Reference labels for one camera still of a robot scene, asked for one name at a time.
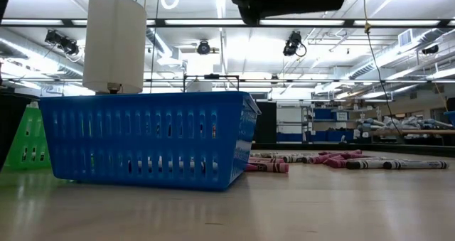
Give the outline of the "black plastic basket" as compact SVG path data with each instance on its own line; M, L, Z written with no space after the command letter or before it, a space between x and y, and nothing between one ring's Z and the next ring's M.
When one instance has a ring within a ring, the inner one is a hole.
M38 101L38 97L15 92L0 92L0 172L26 106L33 101Z

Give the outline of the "blue storage bin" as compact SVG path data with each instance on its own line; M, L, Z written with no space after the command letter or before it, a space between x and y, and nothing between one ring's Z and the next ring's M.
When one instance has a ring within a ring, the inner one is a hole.
M308 142L340 142L342 137L345 140L353 139L353 130L348 131L306 131L305 137Z
M321 121L335 121L336 120L336 113L332 112L332 109L315 109L314 110L314 120L321 120Z
M303 135L302 133L277 133L277 142L299 142L301 143L303 141Z

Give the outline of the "black panel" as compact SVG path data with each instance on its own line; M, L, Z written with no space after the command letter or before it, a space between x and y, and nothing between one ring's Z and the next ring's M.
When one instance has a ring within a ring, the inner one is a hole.
M257 116L254 141L260 144L277 142L277 103L257 102L261 115Z

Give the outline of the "white bucket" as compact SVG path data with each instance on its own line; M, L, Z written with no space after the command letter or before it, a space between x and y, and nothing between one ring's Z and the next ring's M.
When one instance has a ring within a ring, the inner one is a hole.
M186 92L211 92L212 90L213 85L211 82L195 81L188 83L186 87Z

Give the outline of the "black overhead rig beam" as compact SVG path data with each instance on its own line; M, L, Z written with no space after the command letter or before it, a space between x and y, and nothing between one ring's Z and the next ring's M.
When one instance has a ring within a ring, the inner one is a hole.
M361 28L365 24L370 24L373 28L455 28L455 18L452 19L364 19L358 18L269 18L260 20L256 24L243 22L238 18L158 18L146 20L149 28L182 28L182 27L201 27L201 28ZM26 19L26 18L6 18L0 21L0 26L6 27L62 27L62 28L84 28L87 26L86 19Z

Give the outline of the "light pink crayon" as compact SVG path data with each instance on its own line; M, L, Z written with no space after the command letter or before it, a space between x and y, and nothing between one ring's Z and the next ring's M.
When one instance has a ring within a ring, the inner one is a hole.
M258 158L258 157L250 157L248 159L248 163L273 163L273 164L283 164L284 159L275 159L275 158Z
M248 163L246 171L261 171L272 173L288 173L289 165L286 163Z

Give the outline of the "grey plastic-wrapped items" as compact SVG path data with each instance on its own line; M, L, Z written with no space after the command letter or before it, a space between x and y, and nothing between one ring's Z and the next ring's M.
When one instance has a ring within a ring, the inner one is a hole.
M356 122L358 123L359 129L371 130L399 129L402 131L411 129L454 129L451 124L440 122L435 119L422 119L416 116L407 117L403 120L384 117L384 120L382 121L373 118L362 118L357 119Z

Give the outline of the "white cylinder table lamp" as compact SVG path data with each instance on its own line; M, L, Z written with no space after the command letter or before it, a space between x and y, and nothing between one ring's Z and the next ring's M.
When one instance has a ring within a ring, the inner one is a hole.
M134 0L89 0L82 84L136 94L144 86L146 12Z

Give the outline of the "wooden workbench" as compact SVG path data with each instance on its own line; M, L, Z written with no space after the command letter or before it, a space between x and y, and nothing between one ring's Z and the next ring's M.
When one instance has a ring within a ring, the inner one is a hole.
M399 136L408 134L430 134L430 135L455 135L455 130L443 130L443 129L384 129L371 131L371 135L375 136Z

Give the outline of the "green plastic basket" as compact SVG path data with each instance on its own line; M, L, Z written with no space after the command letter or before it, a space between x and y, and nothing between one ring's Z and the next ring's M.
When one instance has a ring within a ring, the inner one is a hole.
M51 168L41 111L26 107L6 157L11 170Z

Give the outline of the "silver ventilation duct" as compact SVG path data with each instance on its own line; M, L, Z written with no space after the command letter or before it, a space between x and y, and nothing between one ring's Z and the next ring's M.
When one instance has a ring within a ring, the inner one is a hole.
M432 28L428 30L409 28L401 32L394 43L374 53L371 59L364 60L352 67L346 78L354 80L372 70L377 70L377 67L383 67L403 58L408 53L427 48L453 32L455 32L455 28Z
M52 50L43 51L40 46L37 45L35 47L34 43L31 43L31 48L26 48L17 43L0 38L0 44L6 45L8 48L24 54L26 64L43 73L56 74L65 71L73 73L74 75L83 75L82 67L80 65L70 62L67 58L57 56Z

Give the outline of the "black aluminium table frame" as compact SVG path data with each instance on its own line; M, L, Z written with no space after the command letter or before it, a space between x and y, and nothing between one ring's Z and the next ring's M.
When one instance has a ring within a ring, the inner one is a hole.
M455 158L455 146L427 146L407 144L261 144L254 143L253 150L296 150L296 151L377 151L398 154L415 154Z

